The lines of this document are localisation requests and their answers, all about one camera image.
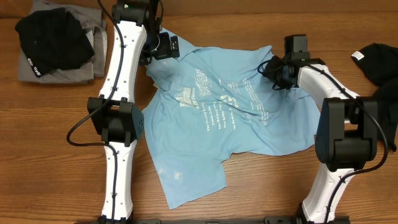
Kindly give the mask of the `light blue t-shirt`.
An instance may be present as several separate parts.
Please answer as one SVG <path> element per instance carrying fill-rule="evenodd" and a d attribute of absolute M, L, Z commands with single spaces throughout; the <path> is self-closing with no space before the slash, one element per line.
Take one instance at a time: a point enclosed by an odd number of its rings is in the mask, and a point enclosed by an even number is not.
<path fill-rule="evenodd" d="M 311 147 L 320 112 L 304 90 L 274 90 L 257 50 L 178 41 L 178 58 L 153 60 L 157 91 L 144 109 L 146 142 L 169 209 L 226 187 L 232 154 L 284 156 Z"/>

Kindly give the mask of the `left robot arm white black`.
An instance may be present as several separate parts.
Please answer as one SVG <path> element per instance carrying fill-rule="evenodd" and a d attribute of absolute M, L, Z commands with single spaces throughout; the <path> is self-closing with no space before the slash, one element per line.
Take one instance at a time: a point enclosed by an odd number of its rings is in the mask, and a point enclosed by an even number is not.
<path fill-rule="evenodd" d="M 162 31 L 161 1 L 118 1 L 112 8 L 113 50 L 98 97 L 87 109 L 106 155 L 106 193 L 98 223 L 130 223 L 132 159 L 144 132 L 134 103 L 137 69 L 154 60 L 178 58 L 178 38 Z"/>

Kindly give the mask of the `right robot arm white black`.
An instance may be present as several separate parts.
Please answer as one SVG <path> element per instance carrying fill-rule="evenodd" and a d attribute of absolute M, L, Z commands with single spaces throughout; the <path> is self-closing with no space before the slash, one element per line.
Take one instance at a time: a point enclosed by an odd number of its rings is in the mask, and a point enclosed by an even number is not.
<path fill-rule="evenodd" d="M 297 214 L 282 222 L 349 223 L 348 217 L 336 217 L 335 210 L 351 179 L 366 173 L 365 164 L 376 156 L 377 102 L 347 89 L 322 60 L 307 53 L 273 56 L 257 71 L 275 90 L 299 87 L 321 108 L 315 134 L 317 176 Z"/>

